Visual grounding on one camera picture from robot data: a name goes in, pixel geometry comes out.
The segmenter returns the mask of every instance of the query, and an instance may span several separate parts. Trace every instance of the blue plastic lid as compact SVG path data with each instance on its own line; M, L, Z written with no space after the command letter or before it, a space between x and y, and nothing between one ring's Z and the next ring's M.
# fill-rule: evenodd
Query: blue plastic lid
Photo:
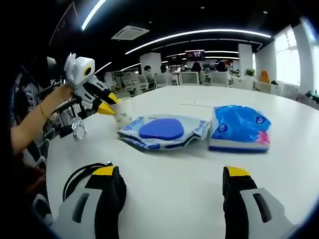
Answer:
M142 126L139 130L141 138L157 138L174 140L184 134L183 125L176 119L156 119Z

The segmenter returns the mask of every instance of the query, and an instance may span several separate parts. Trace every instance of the white paper cup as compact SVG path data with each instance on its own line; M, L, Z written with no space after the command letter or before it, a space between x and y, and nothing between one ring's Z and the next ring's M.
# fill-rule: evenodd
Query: white paper cup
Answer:
M131 97L121 98L117 104L110 106L115 111L114 120L118 125L118 128L123 128L132 122L133 110Z

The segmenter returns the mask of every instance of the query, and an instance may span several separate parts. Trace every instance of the desk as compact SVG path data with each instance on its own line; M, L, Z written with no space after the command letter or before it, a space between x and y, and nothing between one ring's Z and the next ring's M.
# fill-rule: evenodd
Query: desk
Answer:
M263 112L272 122L269 152L213 152L205 140L181 150L141 152L116 139L112 117L95 114L84 120L87 134L82 140L69 135L50 143L46 178L53 217L58 216L63 186L73 171L112 161L128 191L119 217L121 239L225 238L225 165L250 172L258 187L285 206L287 218L301 223L319 192L319 111L270 94L213 86L167 86L132 98L132 105L135 116L166 113L210 120L211 108L180 104L190 100Z

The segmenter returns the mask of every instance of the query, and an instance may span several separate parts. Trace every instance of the air conditioning vent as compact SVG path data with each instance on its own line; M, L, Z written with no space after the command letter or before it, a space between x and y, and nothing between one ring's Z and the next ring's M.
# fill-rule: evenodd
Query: air conditioning vent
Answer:
M113 40L134 40L139 36L144 35L145 33L149 32L147 29L143 29L136 26L126 26L118 33L116 33L111 39Z

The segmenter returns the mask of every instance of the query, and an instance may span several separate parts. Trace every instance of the black ceiling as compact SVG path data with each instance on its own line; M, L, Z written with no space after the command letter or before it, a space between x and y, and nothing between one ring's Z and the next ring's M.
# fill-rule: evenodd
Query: black ceiling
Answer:
M75 0L73 2L75 12L71 6L69 12L64 15L56 31L58 34L50 44L48 54L57 57L72 51L78 56L95 59L96 69L111 61L112 64L101 72L117 71L136 64L139 62L139 56L162 46L165 47L153 50L153 52L161 53L162 60L165 60L167 55L199 48L237 51L238 43L240 43L230 40L192 40L230 38L255 41L260 43L251 43L255 52L261 44L263 47L273 38L229 32L200 33L158 42L125 55L125 52L147 42L192 30L233 28L274 36L289 24L297 24L301 16L296 5L291 4L288 0L197 0L188 2L179 0L106 0L86 29L82 31L80 26L98 0ZM50 42L59 20L70 3L69 0L58 0L52 7L47 27L50 30L47 43ZM126 25L146 28L150 32L133 41L111 40L111 37ZM183 41L191 42L166 46Z

